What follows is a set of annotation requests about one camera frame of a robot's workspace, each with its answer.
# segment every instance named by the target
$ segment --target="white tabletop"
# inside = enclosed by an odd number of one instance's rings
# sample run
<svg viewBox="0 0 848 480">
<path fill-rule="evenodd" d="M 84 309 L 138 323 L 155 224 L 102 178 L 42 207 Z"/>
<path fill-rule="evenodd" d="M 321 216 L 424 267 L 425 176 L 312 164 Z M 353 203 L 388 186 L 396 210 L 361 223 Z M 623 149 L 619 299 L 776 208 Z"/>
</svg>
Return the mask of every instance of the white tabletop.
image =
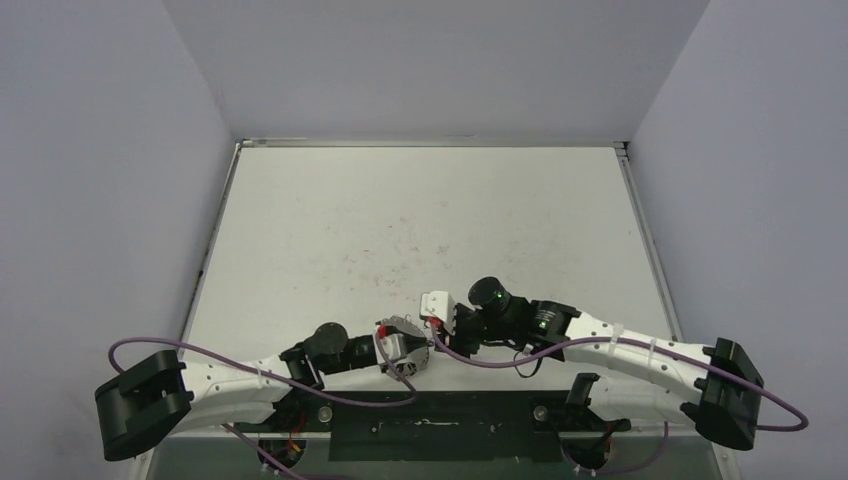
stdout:
<svg viewBox="0 0 848 480">
<path fill-rule="evenodd" d="M 391 315 L 417 319 L 424 291 L 467 303 L 488 275 L 515 295 L 671 336 L 612 148 L 312 147 L 242 150 L 185 338 L 261 358 L 325 322 L 358 336 Z M 568 389 L 600 371 L 547 360 L 525 380 L 431 359 L 421 389 Z M 325 383 L 403 389 L 375 369 Z"/>
</svg>

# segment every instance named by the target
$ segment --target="purple cable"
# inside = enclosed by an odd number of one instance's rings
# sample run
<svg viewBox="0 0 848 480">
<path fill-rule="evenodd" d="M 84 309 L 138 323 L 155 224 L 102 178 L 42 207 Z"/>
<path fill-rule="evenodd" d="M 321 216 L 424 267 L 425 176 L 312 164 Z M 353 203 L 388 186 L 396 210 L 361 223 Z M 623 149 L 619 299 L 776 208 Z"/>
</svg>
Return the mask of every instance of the purple cable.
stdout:
<svg viewBox="0 0 848 480">
<path fill-rule="evenodd" d="M 654 450 L 654 453 L 645 459 L 642 463 L 637 463 L 636 465 L 629 465 L 627 467 L 618 467 L 618 468 L 604 468 L 603 470 L 594 470 L 596 475 L 619 475 L 622 473 L 633 473 L 639 470 L 643 470 L 645 468 L 650 467 L 654 464 L 664 453 L 668 450 L 668 422 L 664 423 L 663 426 L 663 443 L 660 444 L 659 448 Z M 577 462 L 571 458 L 567 452 L 563 451 L 565 454 L 565 458 L 567 458 L 571 463 L 577 465 L 581 471 L 584 472 L 592 472 L 592 469 L 586 468 L 584 466 L 578 465 Z"/>
<path fill-rule="evenodd" d="M 483 368 L 512 368 L 512 367 L 515 367 L 515 366 L 518 366 L 518 365 L 524 365 L 525 363 L 535 362 L 536 360 L 538 360 L 542 357 L 545 357 L 548 354 L 556 352 L 557 350 L 562 350 L 564 348 L 574 347 L 574 346 L 577 346 L 577 345 L 585 345 L 585 344 L 589 344 L 589 343 L 591 343 L 591 344 L 611 343 L 613 341 L 612 337 L 576 338 L 574 340 L 569 340 L 569 341 L 566 341 L 566 342 L 558 343 L 558 344 L 556 344 L 552 347 L 548 347 L 544 350 L 541 350 L 537 353 L 534 353 L 533 355 L 529 355 L 527 357 L 524 357 L 520 360 L 515 360 L 513 362 L 497 362 L 497 363 L 493 362 L 493 363 L 489 363 L 489 362 L 481 362 L 479 360 L 472 360 L 470 358 L 463 357 L 462 355 L 460 355 L 460 354 L 454 352 L 453 350 L 451 350 L 450 348 L 448 348 L 444 344 L 444 342 L 442 342 L 439 339 L 438 335 L 434 334 L 433 340 L 436 343 L 436 347 L 440 351 L 446 353 L 449 357 L 452 357 L 452 358 L 459 360 L 462 363 L 466 363 L 468 365 L 474 365 L 475 367 L 483 367 Z M 645 343 L 645 342 L 640 342 L 639 340 L 633 340 L 633 339 L 630 339 L 630 338 L 619 338 L 618 343 L 621 343 L 621 344 L 624 344 L 624 345 L 632 345 L 634 347 L 644 348 L 645 350 L 651 349 L 650 344 Z M 794 415 L 795 417 L 798 418 L 798 424 L 797 425 L 757 425 L 757 430 L 762 430 L 764 432 L 798 432 L 798 431 L 801 431 L 801 430 L 807 428 L 810 425 L 810 420 L 800 410 L 793 407 L 792 405 L 787 403 L 785 400 L 781 399 L 777 395 L 769 392 L 768 390 L 764 389 L 763 387 L 761 387 L 759 385 L 751 383 L 748 380 L 745 380 L 744 378 L 736 376 L 732 373 L 725 372 L 724 370 L 722 370 L 718 367 L 708 365 L 704 362 L 701 362 L 699 360 L 695 360 L 694 358 L 689 358 L 689 357 L 687 357 L 685 355 L 681 355 L 677 352 L 673 352 L 671 350 L 666 350 L 665 348 L 657 347 L 657 346 L 654 346 L 653 349 L 654 349 L 655 352 L 657 352 L 659 354 L 673 358 L 674 360 L 679 360 L 681 362 L 688 363 L 689 365 L 694 365 L 696 367 L 703 368 L 704 370 L 707 370 L 710 373 L 715 373 L 716 375 L 718 375 L 720 377 L 724 377 L 724 378 L 726 378 L 726 379 L 728 379 L 732 382 L 735 382 L 735 383 L 747 388 L 748 390 L 751 390 L 752 392 L 756 393 L 757 395 L 760 395 L 762 397 L 765 397 L 765 398 L 771 400 L 772 402 L 776 403 L 778 406 L 780 406 L 781 408 L 783 408 L 784 410 L 786 410 L 787 412 L 791 413 L 792 415 Z"/>
<path fill-rule="evenodd" d="M 225 365 L 229 365 L 229 366 L 236 368 L 238 370 L 242 370 L 244 372 L 256 373 L 256 367 L 252 367 L 250 365 L 245 365 L 243 363 L 239 363 L 239 362 L 237 362 L 237 361 L 235 361 L 231 358 L 225 357 L 225 356 L 220 355 L 218 353 L 215 353 L 211 350 L 207 350 L 203 347 L 198 347 L 196 345 L 181 342 L 179 340 L 171 340 L 169 338 L 158 338 L 158 337 L 125 338 L 123 340 L 118 340 L 117 342 L 115 342 L 114 345 L 109 347 L 109 363 L 112 365 L 112 368 L 114 368 L 119 373 L 122 373 L 124 371 L 124 369 L 121 368 L 121 366 L 118 365 L 118 362 L 115 360 L 115 350 L 117 350 L 118 347 L 120 347 L 121 345 L 126 345 L 126 344 L 129 344 L 129 343 L 158 343 L 158 344 L 169 345 L 169 346 L 177 347 L 177 348 L 184 348 L 186 350 L 190 350 L 192 352 L 199 353 L 199 354 L 205 355 L 209 358 L 213 358 L 215 360 L 218 360 L 219 362 L 221 362 Z M 386 355 L 386 351 L 383 349 L 383 346 L 380 345 L 380 342 L 374 342 L 374 343 L 377 345 L 377 349 L 380 350 L 380 355 L 382 355 L 383 359 L 386 360 L 388 358 L 388 356 Z M 276 373 L 271 373 L 271 372 L 266 372 L 264 370 L 261 370 L 260 374 L 263 377 L 270 378 L 270 379 L 276 380 L 278 382 L 283 382 L 286 385 L 289 385 L 290 387 L 299 388 L 301 390 L 309 392 L 313 395 L 317 395 L 317 396 L 324 398 L 326 400 L 330 400 L 332 402 L 342 403 L 342 404 L 345 404 L 345 405 L 352 405 L 354 407 L 372 407 L 372 408 L 402 407 L 404 405 L 409 405 L 409 404 L 415 403 L 415 401 L 418 400 L 418 390 L 416 390 L 415 387 L 413 387 L 412 384 L 409 383 L 409 380 L 407 380 L 406 377 L 403 376 L 403 374 L 400 373 L 400 370 L 398 370 L 398 368 L 394 365 L 394 363 L 386 361 L 386 365 L 389 367 L 389 369 L 392 371 L 392 373 L 394 373 L 395 376 L 398 379 L 400 379 L 401 383 L 403 383 L 406 386 L 406 388 L 409 389 L 410 393 L 412 393 L 411 397 L 405 398 L 403 400 L 395 400 L 395 401 L 392 401 L 392 402 L 363 402 L 361 400 L 352 400 L 350 398 L 344 398 L 344 397 L 338 397 L 336 395 L 331 395 L 329 393 L 322 392 L 321 390 L 316 390 L 312 387 L 304 385 L 300 382 L 296 382 L 296 381 L 294 381 L 290 378 L 286 378 L 286 377 L 277 375 Z"/>
<path fill-rule="evenodd" d="M 114 368 L 115 371 L 118 372 L 118 373 L 123 373 L 124 369 L 120 365 L 118 365 L 118 361 L 115 359 L 115 351 L 121 345 L 127 345 L 129 343 L 158 343 L 158 344 L 162 344 L 162 345 L 170 345 L 172 347 L 184 348 L 186 350 L 191 350 L 192 352 L 199 353 L 201 355 L 205 355 L 209 358 L 213 358 L 215 360 L 218 360 L 219 362 L 221 362 L 225 365 L 229 365 L 233 368 L 236 368 L 236 369 L 239 369 L 239 370 L 242 370 L 242 371 L 245 371 L 245 372 L 253 373 L 257 370 L 254 367 L 245 365 L 243 363 L 239 363 L 239 362 L 237 362 L 237 361 L 235 361 L 231 358 L 217 354 L 217 353 L 215 353 L 211 350 L 207 350 L 205 348 L 198 347 L 198 346 L 192 345 L 190 343 L 181 342 L 179 340 L 171 340 L 169 338 L 158 338 L 158 337 L 131 337 L 131 338 L 125 338 L 123 340 L 119 340 L 119 341 L 115 342 L 111 347 L 109 347 L 109 364 L 112 365 L 112 368 Z M 343 403 L 343 404 L 346 404 L 346 405 L 352 405 L 352 406 L 355 406 L 355 407 L 372 407 L 372 408 L 400 407 L 400 406 L 404 406 L 404 405 L 409 405 L 409 404 L 415 402 L 416 400 L 418 400 L 418 390 L 416 390 L 415 387 L 412 386 L 412 384 L 409 382 L 409 380 L 407 380 L 406 376 L 403 375 L 403 373 L 400 372 L 400 370 L 397 368 L 397 366 L 394 364 L 394 362 L 389 360 L 389 356 L 386 353 L 386 350 L 383 348 L 382 343 L 379 342 L 379 341 L 375 341 L 374 344 L 377 345 L 377 350 L 380 352 L 380 356 L 383 357 L 383 361 L 386 362 L 386 365 L 389 367 L 389 370 L 391 370 L 392 373 L 394 373 L 395 376 L 401 381 L 401 383 L 403 383 L 406 386 L 406 388 L 408 388 L 409 391 L 412 393 L 412 396 L 410 398 L 406 398 L 404 400 L 398 400 L 398 401 L 394 401 L 394 402 L 362 402 L 362 401 L 359 401 L 359 400 L 351 400 L 351 399 L 348 399 L 348 398 L 342 398 L 342 397 L 337 397 L 335 395 L 330 395 L 328 393 L 324 393 L 320 390 L 316 390 L 312 387 L 308 387 L 308 386 L 306 386 L 302 383 L 295 382 L 294 380 L 282 377 L 282 376 L 277 375 L 275 373 L 266 372 L 264 370 L 260 370 L 259 373 L 263 377 L 268 377 L 270 379 L 283 382 L 283 383 L 285 383 L 285 384 L 287 384 L 291 387 L 294 387 L 294 388 L 300 388 L 301 390 L 305 390 L 309 393 L 312 393 L 312 394 L 317 395 L 319 397 L 325 398 L 327 400 L 331 400 L 331 401 L 338 402 L 338 403 Z M 339 477 L 339 476 L 332 476 L 332 475 L 306 475 L 305 476 L 305 475 L 300 475 L 298 473 L 295 473 L 292 469 L 283 465 L 276 458 L 274 458 L 273 455 L 271 455 L 270 453 L 265 451 L 264 448 L 260 447 L 258 443 L 251 440 L 247 435 L 240 432 L 234 426 L 227 425 L 227 424 L 222 424 L 221 426 L 224 427 L 228 432 L 230 432 L 233 435 L 235 435 L 236 437 L 238 437 L 241 441 L 246 443 L 248 446 L 250 446 L 250 448 L 256 450 L 256 452 L 259 453 L 259 455 L 261 455 L 262 458 L 267 460 L 271 465 L 274 465 L 275 467 L 277 467 L 277 469 L 279 469 L 285 475 L 287 475 L 291 478 L 294 478 L 295 480 L 349 480 L 349 477 Z"/>
</svg>

